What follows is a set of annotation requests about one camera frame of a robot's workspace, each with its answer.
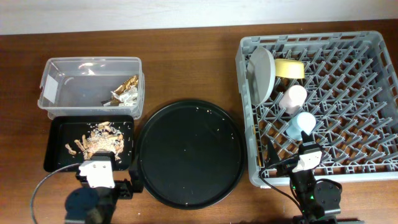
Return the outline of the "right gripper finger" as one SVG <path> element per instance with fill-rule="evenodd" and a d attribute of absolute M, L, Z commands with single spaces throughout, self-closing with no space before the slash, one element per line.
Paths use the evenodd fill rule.
<path fill-rule="evenodd" d="M 274 165 L 275 163 L 278 163 L 280 161 L 280 158 L 277 154 L 277 151 L 275 150 L 273 146 L 273 142 L 268 139 L 267 140 L 267 167 L 270 167 Z"/>
<path fill-rule="evenodd" d="M 313 144 L 315 142 L 314 138 L 311 135 L 308 135 L 305 131 L 301 131 L 301 137 L 304 144 Z"/>

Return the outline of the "blue cup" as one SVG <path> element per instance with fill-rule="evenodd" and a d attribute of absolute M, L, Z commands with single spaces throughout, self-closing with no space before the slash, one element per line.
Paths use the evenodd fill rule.
<path fill-rule="evenodd" d="M 309 135 L 313 131 L 316 122 L 314 115 L 309 112 L 301 112 L 288 122 L 289 126 L 285 132 L 291 139 L 301 141 L 301 132 L 304 131 Z"/>

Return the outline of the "peanut shells and rice scraps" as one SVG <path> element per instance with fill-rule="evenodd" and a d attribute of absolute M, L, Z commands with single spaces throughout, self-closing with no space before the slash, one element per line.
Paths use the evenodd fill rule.
<path fill-rule="evenodd" d="M 112 127 L 111 122 L 105 121 L 99 124 L 89 124 L 91 131 L 89 136 L 83 134 L 81 139 L 76 139 L 75 148 L 69 144 L 64 147 L 72 156 L 81 154 L 83 160 L 90 160 L 97 152 L 112 152 L 116 161 L 120 161 L 120 155 L 124 151 L 123 133 Z"/>

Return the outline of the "pink cup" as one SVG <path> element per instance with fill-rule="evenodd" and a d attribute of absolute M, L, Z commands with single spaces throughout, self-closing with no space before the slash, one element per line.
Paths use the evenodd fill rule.
<path fill-rule="evenodd" d="M 301 85 L 293 85 L 287 91 L 284 92 L 282 98 L 279 101 L 279 107 L 285 108 L 287 114 L 294 114 L 298 111 L 307 98 L 307 91 Z"/>

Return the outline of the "yellow bowl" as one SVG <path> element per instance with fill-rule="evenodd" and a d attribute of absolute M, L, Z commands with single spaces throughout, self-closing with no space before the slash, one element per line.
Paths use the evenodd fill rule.
<path fill-rule="evenodd" d="M 305 77 L 304 64 L 297 60 L 275 59 L 275 75 L 281 78 L 302 79 Z"/>

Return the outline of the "white tissue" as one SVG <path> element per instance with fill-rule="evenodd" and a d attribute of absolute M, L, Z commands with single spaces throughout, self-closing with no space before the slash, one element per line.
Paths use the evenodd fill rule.
<path fill-rule="evenodd" d="M 137 103 L 138 89 L 134 86 L 123 91 L 112 91 L 111 94 L 111 106 L 133 106 Z"/>

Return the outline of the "grey ceramic plate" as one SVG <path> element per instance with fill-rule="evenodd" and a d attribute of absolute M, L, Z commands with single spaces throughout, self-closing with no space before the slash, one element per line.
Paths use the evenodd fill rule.
<path fill-rule="evenodd" d="M 247 71 L 251 104 L 265 103 L 275 83 L 275 61 L 271 52 L 264 47 L 258 47 L 251 54 Z"/>

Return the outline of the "gold foil wrapper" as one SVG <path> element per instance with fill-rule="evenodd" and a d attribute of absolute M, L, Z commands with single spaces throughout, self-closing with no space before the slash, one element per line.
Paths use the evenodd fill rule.
<path fill-rule="evenodd" d="M 135 75 L 135 76 L 129 78 L 128 80 L 126 80 L 122 85 L 117 87 L 117 89 L 115 89 L 115 90 L 123 91 L 126 89 L 130 89 L 133 86 L 138 89 L 138 83 L 139 83 L 139 77 L 137 75 Z M 103 106 L 111 106 L 110 105 L 111 99 L 112 99 L 112 94 L 111 94 L 111 98 L 109 100 L 102 101 L 101 104 Z"/>

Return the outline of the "wooden chopstick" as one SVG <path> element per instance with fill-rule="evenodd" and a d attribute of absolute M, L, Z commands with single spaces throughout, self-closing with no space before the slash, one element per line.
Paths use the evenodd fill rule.
<path fill-rule="evenodd" d="M 255 145 L 256 145 L 256 153 L 257 153 L 256 160 L 257 160 L 257 165 L 258 165 L 259 167 L 262 167 L 262 163 L 263 163 L 263 158 L 262 158 L 262 153 L 261 153 L 262 149 L 261 149 L 261 146 L 259 146 L 259 143 L 258 143 L 256 126 L 253 127 L 253 134 L 254 134 L 254 141 L 255 141 Z"/>

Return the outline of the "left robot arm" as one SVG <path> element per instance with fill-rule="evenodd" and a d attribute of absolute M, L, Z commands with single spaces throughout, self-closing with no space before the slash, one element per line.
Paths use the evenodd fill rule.
<path fill-rule="evenodd" d="M 65 223 L 110 223 L 118 200 L 130 200 L 143 191 L 137 161 L 129 166 L 130 179 L 114 180 L 115 154 L 97 152 L 78 167 L 76 179 L 81 188 L 65 202 Z"/>

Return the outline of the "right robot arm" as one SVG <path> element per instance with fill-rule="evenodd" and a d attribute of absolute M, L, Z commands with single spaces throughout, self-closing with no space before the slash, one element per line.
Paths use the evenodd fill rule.
<path fill-rule="evenodd" d="M 273 144 L 267 142 L 266 169 L 275 169 L 277 176 L 287 176 L 292 195 L 288 196 L 301 214 L 292 223 L 337 223 L 341 213 L 342 185 L 330 179 L 316 179 L 313 170 L 321 164 L 324 148 L 305 131 L 298 152 L 280 159 Z"/>

